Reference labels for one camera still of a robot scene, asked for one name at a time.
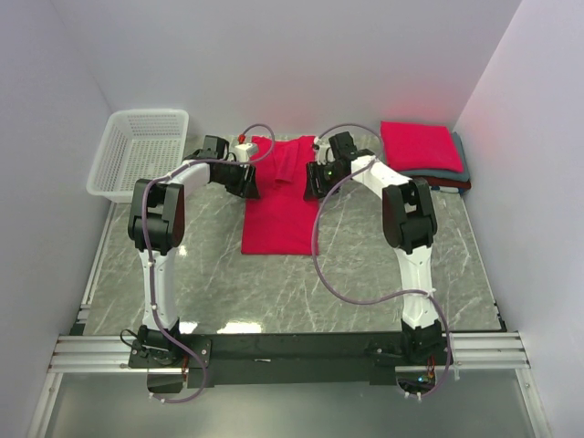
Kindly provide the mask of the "pink-red t shirt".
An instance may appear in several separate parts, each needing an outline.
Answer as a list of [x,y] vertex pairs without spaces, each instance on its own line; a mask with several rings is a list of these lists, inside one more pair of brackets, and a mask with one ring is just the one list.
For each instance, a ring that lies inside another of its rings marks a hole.
[[241,242],[244,255],[309,256],[311,234],[318,213],[317,200],[305,200],[307,163],[314,160],[314,138],[301,136],[272,144],[255,136],[258,199],[245,201]]

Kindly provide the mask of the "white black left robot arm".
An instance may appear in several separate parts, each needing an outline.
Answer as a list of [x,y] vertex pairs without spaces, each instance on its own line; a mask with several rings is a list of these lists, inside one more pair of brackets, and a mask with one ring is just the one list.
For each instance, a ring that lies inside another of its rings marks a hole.
[[209,183],[230,194],[257,199],[259,147],[241,136],[234,147],[223,138],[207,136],[203,147],[162,177],[139,179],[134,186],[128,235],[139,252],[144,285],[144,313],[134,336],[132,355],[170,367],[188,360],[183,349],[180,318],[174,297],[174,265],[184,237],[185,204],[189,195]]

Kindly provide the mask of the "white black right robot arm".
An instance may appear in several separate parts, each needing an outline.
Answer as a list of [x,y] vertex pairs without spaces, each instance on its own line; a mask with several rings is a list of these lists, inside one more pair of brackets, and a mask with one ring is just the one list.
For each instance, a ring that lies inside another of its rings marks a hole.
[[437,219],[427,182],[404,176],[368,150],[360,150],[349,132],[322,146],[314,140],[315,159],[307,164],[306,200],[326,203],[348,181],[361,184],[381,200],[382,231],[398,259],[403,298],[401,355],[420,364],[443,345],[440,312],[433,301],[431,257]]

